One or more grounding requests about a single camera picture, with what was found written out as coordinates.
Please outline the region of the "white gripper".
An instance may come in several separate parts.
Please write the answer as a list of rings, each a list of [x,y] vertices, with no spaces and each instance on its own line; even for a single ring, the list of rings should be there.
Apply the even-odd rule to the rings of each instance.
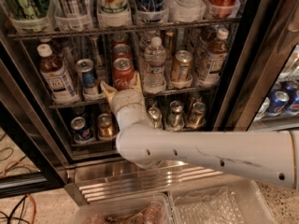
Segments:
[[[110,103],[110,108],[114,115],[120,113],[123,108],[129,107],[135,111],[139,117],[147,116],[140,74],[138,72],[134,72],[134,76],[129,82],[129,89],[127,90],[117,91],[115,88],[106,84],[105,81],[100,82],[100,87],[102,93]]]

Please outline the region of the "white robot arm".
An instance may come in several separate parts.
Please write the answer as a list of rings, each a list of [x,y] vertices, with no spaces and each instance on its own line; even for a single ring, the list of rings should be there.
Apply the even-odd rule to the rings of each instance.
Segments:
[[[119,133],[116,148],[143,169],[159,161],[182,161],[260,182],[299,190],[299,132],[169,132],[155,129],[134,74],[127,90],[102,81],[101,90]]]

